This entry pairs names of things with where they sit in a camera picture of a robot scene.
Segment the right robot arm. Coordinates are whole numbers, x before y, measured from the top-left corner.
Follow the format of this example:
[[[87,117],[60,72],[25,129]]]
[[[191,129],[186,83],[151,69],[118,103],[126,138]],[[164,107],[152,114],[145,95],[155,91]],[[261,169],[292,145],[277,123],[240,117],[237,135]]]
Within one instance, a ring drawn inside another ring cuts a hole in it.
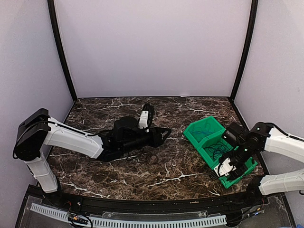
[[[245,163],[254,154],[274,152],[294,160],[304,161],[304,140],[284,132],[274,123],[258,122],[251,130],[231,123],[222,134],[232,150],[223,154],[214,169],[216,174],[226,176],[227,180],[235,180],[247,170]],[[264,196],[274,193],[297,191],[304,193],[304,171],[277,174],[257,175],[248,184],[242,201],[247,206],[253,206]]]

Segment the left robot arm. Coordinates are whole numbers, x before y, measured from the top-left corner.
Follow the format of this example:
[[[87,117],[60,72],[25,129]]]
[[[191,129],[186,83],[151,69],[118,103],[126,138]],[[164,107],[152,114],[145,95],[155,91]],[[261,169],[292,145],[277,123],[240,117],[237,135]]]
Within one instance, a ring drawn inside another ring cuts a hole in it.
[[[60,147],[110,162],[146,146],[163,145],[171,129],[153,126],[153,116],[154,107],[145,104],[139,119],[125,116],[116,120],[110,130],[88,133],[59,122],[49,116],[47,109],[41,108],[19,125],[12,157],[24,161],[48,199],[55,206],[63,207],[67,196],[60,191],[42,146]]]

